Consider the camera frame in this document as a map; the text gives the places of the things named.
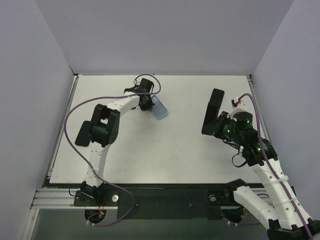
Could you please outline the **light blue cased phone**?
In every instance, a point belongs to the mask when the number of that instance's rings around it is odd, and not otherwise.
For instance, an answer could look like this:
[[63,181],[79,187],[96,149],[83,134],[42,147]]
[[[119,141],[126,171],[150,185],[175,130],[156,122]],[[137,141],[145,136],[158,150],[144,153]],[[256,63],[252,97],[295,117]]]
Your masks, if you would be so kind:
[[152,95],[151,100],[153,102],[153,107],[150,112],[157,120],[162,120],[169,114],[167,108],[156,95]]

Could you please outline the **black phone from blue case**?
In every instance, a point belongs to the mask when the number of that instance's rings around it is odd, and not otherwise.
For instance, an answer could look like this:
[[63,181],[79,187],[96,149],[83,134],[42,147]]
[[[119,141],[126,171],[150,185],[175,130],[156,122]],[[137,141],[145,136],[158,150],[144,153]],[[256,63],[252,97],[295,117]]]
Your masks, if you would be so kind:
[[222,99],[220,98],[214,98],[208,102],[201,129],[203,135],[211,136],[213,134],[221,104]]

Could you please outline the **blue phone black screen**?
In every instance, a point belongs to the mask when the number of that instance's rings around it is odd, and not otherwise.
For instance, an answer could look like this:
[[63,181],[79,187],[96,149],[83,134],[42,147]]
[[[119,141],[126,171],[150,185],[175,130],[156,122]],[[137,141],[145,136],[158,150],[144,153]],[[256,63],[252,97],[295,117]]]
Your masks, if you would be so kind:
[[211,94],[211,100],[219,100],[222,101],[225,95],[225,91],[221,89],[214,88]]

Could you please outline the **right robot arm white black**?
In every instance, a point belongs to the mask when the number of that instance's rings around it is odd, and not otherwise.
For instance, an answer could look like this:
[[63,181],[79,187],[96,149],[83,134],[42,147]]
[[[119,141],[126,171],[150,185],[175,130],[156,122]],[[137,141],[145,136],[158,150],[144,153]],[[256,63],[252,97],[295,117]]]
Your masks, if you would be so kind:
[[319,235],[319,220],[312,219],[298,200],[271,143],[259,139],[251,113],[240,111],[229,116],[224,111],[211,128],[214,137],[237,147],[271,201],[266,203],[246,182],[236,179],[223,192],[226,203],[238,203],[247,209],[265,227],[270,240],[311,240]]

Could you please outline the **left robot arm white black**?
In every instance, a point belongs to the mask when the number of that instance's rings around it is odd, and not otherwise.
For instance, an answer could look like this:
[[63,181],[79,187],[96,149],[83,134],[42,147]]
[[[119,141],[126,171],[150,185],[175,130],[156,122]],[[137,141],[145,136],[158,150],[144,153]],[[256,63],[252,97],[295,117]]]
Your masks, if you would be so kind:
[[121,98],[107,105],[97,104],[91,120],[83,122],[75,144],[91,145],[88,170],[80,185],[80,191],[90,205],[97,206],[103,200],[103,172],[108,151],[119,134],[121,116],[136,107],[142,111],[151,110],[154,106],[150,96],[153,88],[152,81],[142,78],[138,84],[126,88]]

